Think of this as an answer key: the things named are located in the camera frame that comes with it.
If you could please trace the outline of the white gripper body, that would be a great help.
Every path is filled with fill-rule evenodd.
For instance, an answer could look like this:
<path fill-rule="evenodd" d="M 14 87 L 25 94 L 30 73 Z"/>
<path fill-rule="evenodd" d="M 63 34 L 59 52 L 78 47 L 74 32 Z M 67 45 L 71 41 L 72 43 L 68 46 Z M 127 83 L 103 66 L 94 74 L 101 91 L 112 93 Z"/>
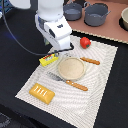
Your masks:
<path fill-rule="evenodd" d="M 73 44 L 70 42 L 72 29 L 65 17 L 57 21 L 45 21 L 38 15 L 35 15 L 35 23 L 43 37 L 54 47 L 55 53 L 74 49 Z"/>

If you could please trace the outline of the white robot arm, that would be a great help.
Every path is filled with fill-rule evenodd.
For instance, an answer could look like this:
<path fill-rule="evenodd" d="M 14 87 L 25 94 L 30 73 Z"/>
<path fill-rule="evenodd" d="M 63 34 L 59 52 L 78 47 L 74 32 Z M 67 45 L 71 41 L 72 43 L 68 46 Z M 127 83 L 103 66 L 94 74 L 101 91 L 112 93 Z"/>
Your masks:
<path fill-rule="evenodd" d="M 35 23 L 44 38 L 54 47 L 56 53 L 73 50 L 70 42 L 72 29 L 63 15 L 64 0 L 9 0 L 19 9 L 36 10 Z"/>

